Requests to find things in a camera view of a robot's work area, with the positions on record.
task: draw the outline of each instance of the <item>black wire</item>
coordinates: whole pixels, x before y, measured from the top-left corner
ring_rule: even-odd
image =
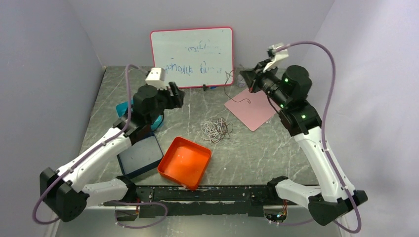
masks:
[[[224,93],[225,93],[225,95],[226,95],[228,98],[230,98],[232,101],[236,102],[236,103],[239,103],[239,102],[242,102],[242,101],[246,100],[246,101],[250,104],[251,102],[250,102],[250,100],[249,100],[248,98],[244,98],[243,100],[240,100],[240,101],[235,101],[233,98],[231,98],[229,95],[227,95],[227,92],[225,91],[225,87],[227,86],[227,82],[228,82],[228,80],[230,79],[230,77],[231,77],[231,73],[232,73],[232,72],[233,72],[233,71],[230,71],[230,73],[225,72],[225,75],[226,75],[226,77],[227,77],[227,80],[226,80],[226,81],[225,81],[225,83],[224,83]]]
[[[152,132],[155,132],[157,129],[159,129],[160,125],[162,125],[163,120],[165,120],[165,113],[162,113],[162,120],[159,123],[159,126],[156,127],[156,129],[154,129]]]
[[[138,216],[138,214],[131,214],[131,213],[128,213],[126,211],[119,211],[119,210],[117,210],[117,212],[122,213],[122,214],[125,214],[127,216]]]
[[[275,106],[272,104],[272,102],[271,102],[271,98],[269,98],[269,96],[267,95],[266,96],[267,98],[268,98],[268,102],[269,102],[269,104],[274,108],[274,110],[275,110],[275,112],[279,115],[279,111],[275,108]]]

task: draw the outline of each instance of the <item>red tray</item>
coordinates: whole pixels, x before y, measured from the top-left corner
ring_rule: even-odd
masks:
[[[160,175],[190,190],[195,190],[211,159],[211,150],[176,137],[160,162]]]

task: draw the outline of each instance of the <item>light purple wall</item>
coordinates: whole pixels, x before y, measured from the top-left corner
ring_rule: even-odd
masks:
[[[278,42],[312,40],[334,0],[69,0],[106,66],[152,66],[153,30],[231,26],[235,64],[254,67]],[[300,63],[307,46],[293,49]]]
[[[0,236],[43,236],[39,174],[78,155],[102,74],[66,0],[0,2]]]
[[[336,1],[316,36],[337,64],[326,134],[346,175],[369,196],[361,236],[419,233],[418,26],[415,0]],[[322,113],[330,62],[310,47],[302,65],[313,80],[308,100]]]

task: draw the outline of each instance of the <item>pink paper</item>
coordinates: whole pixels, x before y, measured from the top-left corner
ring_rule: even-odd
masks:
[[[276,112],[271,107],[263,91],[258,93],[250,93],[247,89],[234,96],[235,101],[241,101],[248,98],[250,104],[244,100],[240,103],[233,100],[227,101],[224,106],[228,108],[242,123],[246,125],[252,132],[260,127],[264,122],[268,121]],[[279,111],[279,107],[271,100],[272,104]]]

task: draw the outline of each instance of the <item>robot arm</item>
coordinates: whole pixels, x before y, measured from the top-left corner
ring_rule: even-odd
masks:
[[[127,113],[119,118],[99,141],[80,156],[56,171],[45,169],[40,174],[41,194],[54,181],[70,171],[51,189],[43,201],[64,222],[71,221],[80,215],[86,207],[111,200],[131,200],[135,195],[136,186],[125,177],[117,177],[108,182],[89,184],[93,175],[103,170],[104,166],[119,153],[145,138],[151,132],[151,125],[166,109],[183,106],[184,92],[174,82],[170,82],[170,90],[164,84],[165,72],[161,68],[152,68],[146,79],[146,85],[140,87],[133,96],[131,119]],[[109,138],[120,134],[115,139]],[[93,148],[99,147],[76,168],[75,163],[81,160]]]
[[[263,90],[269,102],[273,100],[281,108],[277,111],[281,123],[306,154],[319,186],[306,187],[284,176],[273,179],[268,185],[275,187],[277,197],[307,208],[317,223],[326,225],[353,209],[332,165],[336,166],[343,177],[345,188],[352,195],[356,205],[366,202],[368,198],[364,191],[356,190],[348,180],[331,149],[328,148],[328,152],[333,164],[323,150],[321,118],[316,109],[306,101],[312,84],[308,71],[293,65],[286,69],[281,79],[275,76],[278,69],[272,65],[277,64],[279,58],[275,55],[276,48],[275,45],[269,48],[270,59],[259,62],[255,68],[241,71],[240,74],[250,92]],[[281,58],[286,58],[285,55],[288,56],[283,53]]]

